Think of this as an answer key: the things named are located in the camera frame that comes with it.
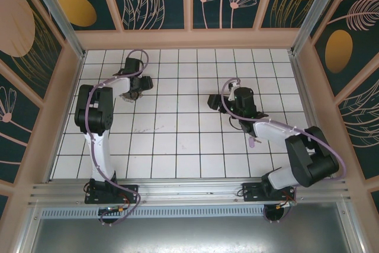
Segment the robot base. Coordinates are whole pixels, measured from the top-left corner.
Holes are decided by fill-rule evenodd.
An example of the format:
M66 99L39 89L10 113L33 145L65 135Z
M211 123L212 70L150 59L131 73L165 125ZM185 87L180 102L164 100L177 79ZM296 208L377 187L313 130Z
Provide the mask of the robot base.
M242 184L243 201L285 201L287 198L282 191L285 191L291 198L295 199L293 187L285 187L282 190L273 191L270 196L267 196L261 182Z
M138 192L138 185L121 185L124 188ZM112 186L108 182L89 180L85 193L85 204L124 204L127 198L130 204L135 204L137 197L132 193Z

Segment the pink cable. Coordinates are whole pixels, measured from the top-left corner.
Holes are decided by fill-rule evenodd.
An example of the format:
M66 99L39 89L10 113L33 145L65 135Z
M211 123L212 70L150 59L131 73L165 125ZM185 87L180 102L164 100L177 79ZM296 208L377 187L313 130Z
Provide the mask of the pink cable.
M233 114L228 108L227 108L227 105L225 104L225 99L224 99L224 93L225 93L225 88L228 86L229 83L233 82L233 81L237 81L238 84L241 83L241 80L239 78L231 78L229 79L228 81L225 82L222 90L221 90L221 102L223 104L223 107L225 108L225 110L228 112L228 114L230 114L232 117L238 119L238 120L244 120L244 121L254 121L254 122L257 122L257 121L260 121L260 122L264 122L264 123L270 123L270 124L276 124L277 126L280 126L280 127L285 127L286 129L290 129L290 130L293 130L295 132L298 132L298 133L301 133L307 137L309 137L310 139L313 139L315 142L318 142L319 144L321 144L323 147L325 147L327 150L329 150L336 158L337 160L339 161L341 167L342 167L342 174L339 176L339 177L335 177L335 178L330 178L330 179L327 179L327 181L330 181L330 180L339 180L339 179L343 179L345 178L346 176L346 165L343 161L343 159L338 155L338 153L332 149L327 143L323 142L322 140L318 139L317 137L311 135L310 133L307 133L305 132L304 130L301 130L301 129L298 129L296 127L291 127L287 124L283 124L283 123L280 123L278 121L274 121L274 120L267 120L267 119L250 119L250 118L244 118L244 117L241 117L241 116L238 116L238 115L235 115Z
M124 191L126 191L126 192L132 193L134 196L137 196L137 201L136 201L136 204L134 205L134 207L133 207L131 210L129 210L129 211L127 212L127 214L125 214L125 216L123 216L123 217L120 218L120 219L117 219L114 223L105 223L105 222L103 221L103 219L102 219L102 217L104 216L104 215L102 214L101 217L100 217L100 221L101 221L101 223L102 223L103 226L106 225L106 224L107 224L108 226L112 226L112 225L116 225L116 224L118 224L118 223L124 221L128 216L130 216L130 215L134 212L134 210L136 209L136 207L137 207L137 206L139 205L139 203L141 202L141 195L140 195L138 192L136 192L136 191L130 190L130 189L128 189L128 188L124 188L124 187L122 187L122 186L120 186L120 185L118 185L118 184L112 182L112 181L111 181L110 179L108 179L108 177L105 176L105 174L101 171L100 166L97 164L97 161L96 161L96 158L95 158L95 139L94 139L94 135L93 135L93 134L91 133L91 131L89 130L89 125L88 125L88 112L89 112L89 105L91 105L91 98L92 98L92 96L94 95L94 92L96 91L97 88L99 88L99 87L104 87L104 86L106 86L107 84L109 84L109 83L115 81L115 80L118 79L118 78L126 78L126 77L132 77L132 76L139 75L139 74L141 74L141 73L146 69L147 65L149 64L149 55L148 55L144 50L136 49L136 50L132 50L132 51L128 54L127 58L128 58L132 53L134 53L134 52L142 52L142 53L144 53L144 54L146 55L146 63L143 65L142 69L141 69L140 71L138 71L138 72L135 72L135 73L132 73L132 74L128 74L128 75L120 75L120 76L116 75L116 76L111 77L110 79L105 80L105 81L102 82L102 83L99 83L99 84L94 85L93 89L91 90L91 92L90 92L89 95L88 95L87 105L86 105L86 107L85 107L85 118L84 118L85 129L86 129L87 133L89 134L89 137L91 138L91 154L92 154L92 161L94 162L94 165L95 165L97 171L98 171L99 174L100 174L100 175L101 175L101 176L102 176L102 177L103 177L108 183L110 183L111 185L113 185L113 186L115 186L115 187L117 187L117 188L119 188L119 189L121 189L121 190L124 190Z

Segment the purple cable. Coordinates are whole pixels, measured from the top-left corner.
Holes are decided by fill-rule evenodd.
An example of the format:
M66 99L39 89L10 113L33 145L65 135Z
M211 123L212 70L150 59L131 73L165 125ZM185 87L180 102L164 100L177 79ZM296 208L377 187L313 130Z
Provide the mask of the purple cable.
M99 174L100 174L100 175L101 175L101 176L102 176L102 177L103 177L108 183L110 183L111 185L113 185L113 186L115 186L115 187L117 187L117 188L119 188L119 189L121 189L121 190L124 190L124 191L126 191L126 192L132 193L134 196L137 196L137 201L136 201L136 204L134 205L134 207L133 207L131 210L129 210L128 213L125 214L125 216L123 216L122 218L116 220L114 223L105 223L105 222L103 221L103 219L102 219L103 216L104 216L104 214L102 214L101 217L100 217L100 221L101 221L101 223L102 223L103 226L106 225L106 224L108 224L109 226L112 226L112 225L116 225L116 224L118 224L118 223L124 221L128 216L130 216L130 215L134 212L134 210L136 209L136 207L137 207L137 206L139 205L139 203L141 202L141 195L140 195L138 192L136 192L136 191L130 190L130 189L128 189L128 188L124 188L124 187L122 187L122 186L120 186L120 185L118 185L118 184L112 182L112 181L111 181L110 179L108 179L108 177L105 176L104 173L101 171L100 166L97 164L97 161L96 161L96 158L95 158L95 139L94 139L94 135L93 135L93 134L91 133L91 131L89 130L89 124L88 124L89 105L91 105L91 98L92 98L92 96L94 95L94 92L96 91L97 88L99 88L99 87L104 87L104 86L106 86L107 84L109 84L109 83L115 81L115 80L118 79L118 78L126 78L126 77L132 77L132 76L139 75L139 74L141 74L141 73L144 71L144 69L146 69L147 65L149 64L149 55L148 55L144 50L142 50L142 49L136 49L136 50L132 50L132 51L128 54L127 58L128 58L132 53L134 53L134 52L142 52L142 53L144 53L144 54L146 55L146 63L143 65L142 69L141 69L140 71L138 71L138 72L135 72L135 73L132 73L132 74L128 74L128 75L120 75L120 76L116 75L116 76L111 77L110 79L105 80L105 81L102 82L102 83L99 83L99 84L94 85L93 89L91 90L91 92L90 92L89 95L88 95L87 105L86 105L86 107L85 107L85 118L84 118L85 129L86 129L87 133L89 134L89 137L91 138L91 154L92 154L92 161L94 162L94 165L95 165L97 171L98 171Z
M330 181L330 180L339 180L339 179L343 179L345 176L346 176L346 165L343 161L343 159L338 155L338 153L332 149L327 143L323 142L322 140L318 139L317 137L305 132L304 130L301 130L301 129L298 129L296 127L291 127L287 124L283 124L283 123L280 123L278 121L274 121L274 120L267 120L267 119L250 119L250 118L244 118L244 117L241 117L241 116L237 116L235 114L233 114L227 107L227 105L225 104L225 99L224 99L224 93L225 93L225 88L228 86L229 83L233 82L233 81L237 81L238 84L241 83L241 80L239 78L231 78L229 79L228 81L225 82L222 90L221 90L221 102L223 103L223 107L225 108L225 110L228 112L228 114L230 114L232 117L238 119L238 120L244 120L244 121L260 121L260 122L264 122L264 123L271 123L271 124L276 124L277 126L280 126L280 127L285 127L287 129L290 129L290 130L293 130L295 132L298 132L298 133L301 133L307 137L309 137L310 139L313 139L315 142L318 142L319 144L321 144L323 147L325 147L327 150L329 150L336 158L337 160L339 161L343 171L342 171L342 174L339 176L339 177L335 177L335 178L330 178L330 179L327 179L327 181Z

